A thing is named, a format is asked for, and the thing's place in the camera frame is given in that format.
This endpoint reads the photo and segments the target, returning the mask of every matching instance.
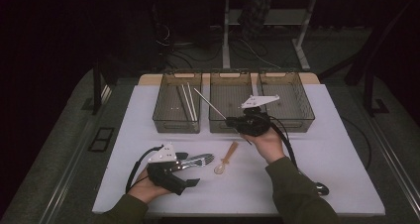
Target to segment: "person's left hand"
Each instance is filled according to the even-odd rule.
[[[136,181],[139,182],[129,190],[128,194],[144,201],[145,203],[150,203],[155,198],[170,193],[169,190],[161,186],[156,186],[148,178],[148,171],[146,168],[139,174]]]

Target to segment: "hand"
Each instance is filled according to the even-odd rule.
[[[266,133],[258,137],[244,134],[241,134],[241,137],[254,143],[257,147],[257,151],[259,151],[260,155],[268,164],[285,157],[281,139],[272,128],[269,128]]]
[[[128,194],[144,201],[145,203],[150,203],[155,198],[170,193],[169,190],[161,186],[156,186],[148,178],[148,171],[146,168],[139,174],[136,181],[139,182],[129,190]]]

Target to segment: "gray basket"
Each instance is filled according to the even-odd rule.
[[[202,73],[199,69],[173,70],[162,76],[153,116],[159,133],[196,134],[200,132],[201,98],[194,88],[201,92],[201,83]],[[191,90],[192,102],[187,84]]]
[[[253,95],[251,73],[247,69],[212,69],[210,73],[210,102],[225,117],[244,116],[244,103]],[[226,126],[225,120],[209,108],[211,133],[237,133]]]
[[[277,69],[260,69],[257,80],[259,95],[278,95],[279,100],[267,103],[262,110],[278,119],[271,121],[287,132],[305,133],[315,115],[306,96],[305,89],[297,72],[283,72]]]

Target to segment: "spoon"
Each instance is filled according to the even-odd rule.
[[[229,148],[229,151],[226,154],[225,158],[222,159],[222,162],[214,168],[214,172],[216,174],[222,174],[223,173],[223,171],[225,170],[225,164],[229,163],[229,157],[234,153],[234,151],[237,149],[237,147],[238,147],[238,143],[233,142],[231,147]]]

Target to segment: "dark green jacket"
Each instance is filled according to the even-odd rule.
[[[289,158],[279,159],[265,169],[272,180],[272,199],[284,223],[339,223],[333,208],[318,195],[315,184],[300,174]],[[111,210],[99,215],[95,223],[138,224],[147,211],[144,202],[125,194]]]

